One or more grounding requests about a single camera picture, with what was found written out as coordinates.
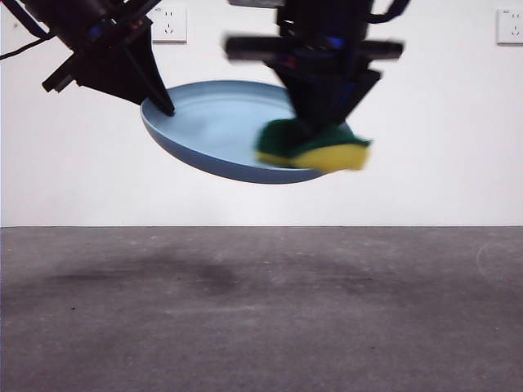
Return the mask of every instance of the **blue plate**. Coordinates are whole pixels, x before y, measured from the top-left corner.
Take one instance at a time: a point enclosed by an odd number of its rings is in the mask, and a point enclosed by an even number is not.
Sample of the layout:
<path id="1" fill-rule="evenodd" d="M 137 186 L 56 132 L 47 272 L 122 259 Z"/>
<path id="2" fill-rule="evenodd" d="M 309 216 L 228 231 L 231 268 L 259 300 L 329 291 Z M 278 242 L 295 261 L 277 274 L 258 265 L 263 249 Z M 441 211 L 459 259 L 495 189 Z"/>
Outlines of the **blue plate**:
<path id="1" fill-rule="evenodd" d="M 172 156 L 205 172 L 261 184 L 291 184 L 323 173 L 266 165 L 256 160 L 260 131 L 271 120 L 293 118 L 287 92 L 256 82 L 211 81 L 168 90 L 174 117 L 150 100 L 141 117 L 154 140 Z"/>

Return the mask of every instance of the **yellow sponge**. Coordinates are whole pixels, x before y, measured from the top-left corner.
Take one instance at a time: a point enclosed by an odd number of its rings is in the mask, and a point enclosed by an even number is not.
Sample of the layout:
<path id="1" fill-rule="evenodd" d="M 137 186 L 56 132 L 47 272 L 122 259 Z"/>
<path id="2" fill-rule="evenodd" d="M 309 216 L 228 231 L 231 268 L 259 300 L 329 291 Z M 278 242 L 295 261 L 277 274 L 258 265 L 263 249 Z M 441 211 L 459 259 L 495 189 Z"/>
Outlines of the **yellow sponge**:
<path id="1" fill-rule="evenodd" d="M 262 130 L 257 159 L 281 167 L 320 172 L 361 170 L 369 156 L 370 140 L 355 136 L 348 126 L 328 126 L 308 136 L 296 119 L 275 120 Z"/>

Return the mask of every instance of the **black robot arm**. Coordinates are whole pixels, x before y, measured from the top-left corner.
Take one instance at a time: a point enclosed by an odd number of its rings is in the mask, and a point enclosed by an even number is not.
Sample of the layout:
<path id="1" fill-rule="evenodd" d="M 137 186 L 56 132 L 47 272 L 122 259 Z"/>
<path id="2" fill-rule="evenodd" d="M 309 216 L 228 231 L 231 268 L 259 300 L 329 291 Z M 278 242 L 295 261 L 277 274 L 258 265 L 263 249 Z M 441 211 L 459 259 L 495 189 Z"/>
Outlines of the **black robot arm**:
<path id="1" fill-rule="evenodd" d="M 16 0 L 3 2 L 31 34 L 41 39 L 56 35 L 73 51 L 43 83 L 47 91 L 61 91 L 76 80 L 137 104 L 149 97 L 164 113 L 174 113 L 154 61 L 151 21 L 145 16 L 159 0 L 22 0 L 27 12 Z"/>
<path id="2" fill-rule="evenodd" d="M 386 14 L 374 15 L 373 0 L 275 2 L 279 37 L 229 38 L 226 52 L 231 59 L 262 60 L 271 67 L 287 87 L 297 118 L 315 132 L 343 123 L 381 78 L 369 69 L 373 60 L 401 56 L 401 42 L 366 36 L 369 23 L 393 19 L 408 3 L 395 0 Z"/>

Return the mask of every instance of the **electrical outlet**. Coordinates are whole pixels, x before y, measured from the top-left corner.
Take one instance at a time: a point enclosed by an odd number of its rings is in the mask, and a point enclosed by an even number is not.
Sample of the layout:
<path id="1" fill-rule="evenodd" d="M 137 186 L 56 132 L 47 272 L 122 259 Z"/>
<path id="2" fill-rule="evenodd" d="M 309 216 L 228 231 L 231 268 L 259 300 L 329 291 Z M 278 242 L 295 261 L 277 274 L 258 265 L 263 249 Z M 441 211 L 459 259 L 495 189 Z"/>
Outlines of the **electrical outlet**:
<path id="1" fill-rule="evenodd" d="M 161 2 L 148 15 L 153 21 L 153 42 L 187 42 L 187 8 Z"/>
<path id="2" fill-rule="evenodd" d="M 498 10 L 498 43 L 523 44 L 523 8 Z"/>

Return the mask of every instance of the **gray concrete floor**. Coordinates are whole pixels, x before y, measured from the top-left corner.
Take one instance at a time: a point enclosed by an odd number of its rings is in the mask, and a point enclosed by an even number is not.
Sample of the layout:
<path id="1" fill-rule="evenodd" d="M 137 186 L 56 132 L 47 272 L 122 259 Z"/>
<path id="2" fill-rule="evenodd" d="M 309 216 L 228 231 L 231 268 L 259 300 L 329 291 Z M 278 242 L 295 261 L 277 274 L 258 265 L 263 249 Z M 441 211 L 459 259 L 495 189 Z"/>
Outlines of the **gray concrete floor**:
<path id="1" fill-rule="evenodd" d="M 523 390 L 523 229 L 2 230 L 2 390 Z"/>

